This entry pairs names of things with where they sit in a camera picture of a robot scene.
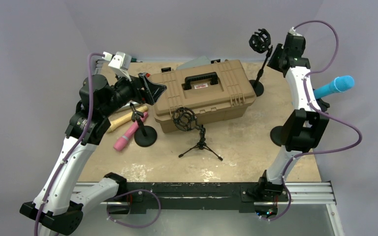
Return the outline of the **cream yellow microphone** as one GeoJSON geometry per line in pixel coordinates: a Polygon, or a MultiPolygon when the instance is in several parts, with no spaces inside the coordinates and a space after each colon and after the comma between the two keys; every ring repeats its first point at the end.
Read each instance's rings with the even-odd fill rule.
{"type": "MultiPolygon", "coordinates": [[[[147,106],[142,106],[140,108],[137,108],[137,111],[140,111],[140,112],[144,112],[144,117],[142,118],[143,121],[146,120],[146,118],[148,117],[148,107],[147,106]]],[[[108,128],[107,130],[107,133],[111,133],[113,132],[115,129],[117,129],[119,126],[129,122],[131,120],[131,117],[132,117],[132,114],[133,112],[130,112],[120,118],[117,118],[113,121],[110,121],[111,125],[110,127],[108,128]]]]}

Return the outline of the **black stand for cream microphone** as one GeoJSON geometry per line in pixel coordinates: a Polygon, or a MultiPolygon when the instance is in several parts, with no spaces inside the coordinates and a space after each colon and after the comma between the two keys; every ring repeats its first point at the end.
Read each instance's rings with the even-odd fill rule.
{"type": "Polygon", "coordinates": [[[134,140],[140,147],[149,147],[153,145],[158,137],[156,130],[151,126],[146,126],[143,119],[147,118],[144,112],[136,109],[133,104],[130,104],[131,108],[131,120],[137,124],[137,129],[134,132],[134,140]]]}

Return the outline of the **blue microphone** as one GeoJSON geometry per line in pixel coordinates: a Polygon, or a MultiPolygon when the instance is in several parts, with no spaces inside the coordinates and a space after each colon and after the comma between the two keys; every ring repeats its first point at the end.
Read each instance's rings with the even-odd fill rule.
{"type": "Polygon", "coordinates": [[[353,88],[354,85],[355,81],[352,76],[340,76],[335,78],[332,82],[315,89],[314,97],[315,99],[321,99],[334,93],[342,93],[353,88]]]}

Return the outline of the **black clip stand for blue microphone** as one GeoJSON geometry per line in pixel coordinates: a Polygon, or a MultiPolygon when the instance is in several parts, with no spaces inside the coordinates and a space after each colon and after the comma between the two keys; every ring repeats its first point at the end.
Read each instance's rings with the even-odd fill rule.
{"type": "Polygon", "coordinates": [[[328,117],[317,112],[295,109],[284,125],[271,130],[270,138],[287,151],[308,152],[319,144],[328,122],[328,117]]]}

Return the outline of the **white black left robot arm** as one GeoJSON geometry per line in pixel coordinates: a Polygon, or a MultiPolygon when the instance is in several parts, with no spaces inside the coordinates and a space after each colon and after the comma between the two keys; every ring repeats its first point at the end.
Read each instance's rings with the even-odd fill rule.
{"type": "Polygon", "coordinates": [[[87,77],[79,91],[80,101],[65,132],[63,147],[44,187],[20,213],[34,221],[36,236],[72,234],[84,215],[105,200],[128,202],[137,190],[129,190],[127,180],[115,173],[74,194],[78,178],[90,156],[100,144],[111,123],[109,117],[134,101],[154,105],[166,91],[166,85],[151,82],[148,73],[119,77],[110,85],[105,76],[87,77]]]}

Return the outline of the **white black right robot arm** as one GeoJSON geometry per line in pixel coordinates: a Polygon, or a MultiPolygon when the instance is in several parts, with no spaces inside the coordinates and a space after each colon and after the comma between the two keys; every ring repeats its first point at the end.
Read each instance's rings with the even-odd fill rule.
{"type": "Polygon", "coordinates": [[[268,66],[283,74],[291,92],[293,112],[284,125],[271,130],[271,140],[281,147],[275,161],[258,181],[256,193],[268,200],[284,191],[283,183],[303,153],[315,148],[329,119],[319,113],[308,73],[310,62],[302,55],[306,40],[288,33],[284,44],[278,44],[268,66]]]}

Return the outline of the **pink microphone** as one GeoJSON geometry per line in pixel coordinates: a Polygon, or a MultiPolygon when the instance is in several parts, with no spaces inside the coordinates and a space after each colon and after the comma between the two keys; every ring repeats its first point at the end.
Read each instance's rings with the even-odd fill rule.
{"type": "Polygon", "coordinates": [[[131,139],[132,135],[136,132],[138,128],[138,124],[134,122],[130,128],[122,135],[120,136],[115,144],[113,145],[113,148],[116,151],[121,151],[125,148],[125,146],[128,144],[129,140],[131,139]]]}

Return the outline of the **grey flat sheet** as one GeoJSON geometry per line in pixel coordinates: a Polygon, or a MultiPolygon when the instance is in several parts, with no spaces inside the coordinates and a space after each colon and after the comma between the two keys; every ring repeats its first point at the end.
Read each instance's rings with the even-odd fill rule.
{"type": "Polygon", "coordinates": [[[211,63],[211,60],[207,56],[200,56],[177,66],[176,70],[182,70],[186,68],[208,65],[210,63],[211,63]]]}

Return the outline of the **tan plastic tool case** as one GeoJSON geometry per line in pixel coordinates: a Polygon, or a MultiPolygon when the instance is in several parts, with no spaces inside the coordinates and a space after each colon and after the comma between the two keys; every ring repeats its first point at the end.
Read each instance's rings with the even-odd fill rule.
{"type": "Polygon", "coordinates": [[[164,133],[178,130],[172,116],[180,107],[194,111],[200,124],[208,124],[242,117],[256,100],[239,60],[152,74],[149,79],[167,87],[153,113],[164,133]]]}

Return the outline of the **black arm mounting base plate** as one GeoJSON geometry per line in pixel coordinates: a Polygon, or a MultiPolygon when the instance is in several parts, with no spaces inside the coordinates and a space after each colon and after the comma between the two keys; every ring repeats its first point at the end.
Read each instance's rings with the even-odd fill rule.
{"type": "Polygon", "coordinates": [[[130,207],[132,214],[149,209],[236,210],[239,213],[264,211],[288,202],[287,190],[261,190],[257,182],[129,182],[121,193],[104,201],[130,207]]]}

